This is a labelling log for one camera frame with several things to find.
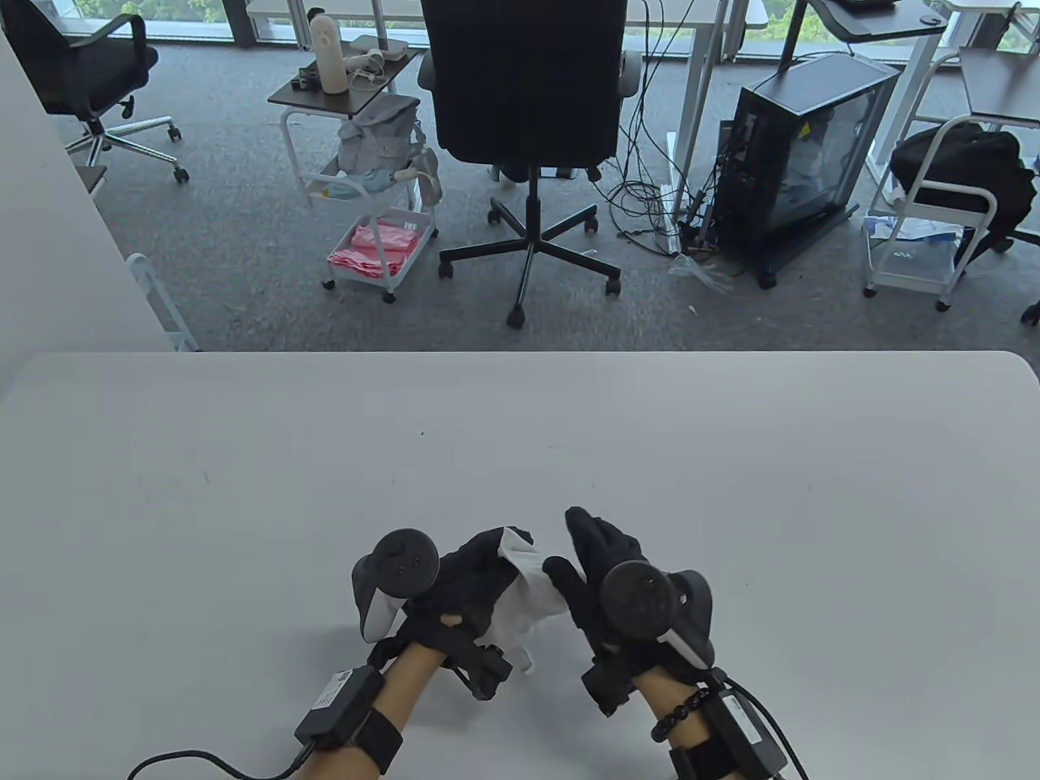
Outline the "person's left hand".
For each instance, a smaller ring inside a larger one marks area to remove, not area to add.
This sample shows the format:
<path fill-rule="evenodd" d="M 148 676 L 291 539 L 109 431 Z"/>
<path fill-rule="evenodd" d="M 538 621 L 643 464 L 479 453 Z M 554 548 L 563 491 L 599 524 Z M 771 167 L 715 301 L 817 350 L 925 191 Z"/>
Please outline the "person's left hand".
<path fill-rule="evenodd" d="M 441 556 L 426 532 L 405 528 L 384 536 L 352 572 L 362 639 L 369 665 L 382 669 L 405 647 L 418 644 L 445 656 L 461 675 L 504 680 L 512 666 L 497 640 L 487 640 L 498 602 L 516 583 L 517 566 L 502 543 L 532 536 L 515 526 L 482 531 Z"/>

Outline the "person's right hand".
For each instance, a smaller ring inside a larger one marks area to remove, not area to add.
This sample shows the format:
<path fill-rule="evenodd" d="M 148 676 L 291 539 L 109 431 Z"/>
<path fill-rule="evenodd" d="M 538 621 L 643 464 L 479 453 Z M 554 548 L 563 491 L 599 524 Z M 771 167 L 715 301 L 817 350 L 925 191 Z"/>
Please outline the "person's right hand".
<path fill-rule="evenodd" d="M 575 626 L 593 652 L 593 660 L 617 658 L 627 680 L 657 666 L 687 686 L 705 680 L 705 672 L 683 660 L 671 646 L 657 640 L 623 636 L 605 616 L 600 598 L 603 579 L 622 562 L 646 561 L 636 538 L 609 521 L 591 516 L 582 506 L 568 508 L 565 524 L 582 571 L 577 571 L 568 558 L 553 556 L 543 562 L 543 572 L 565 599 Z"/>

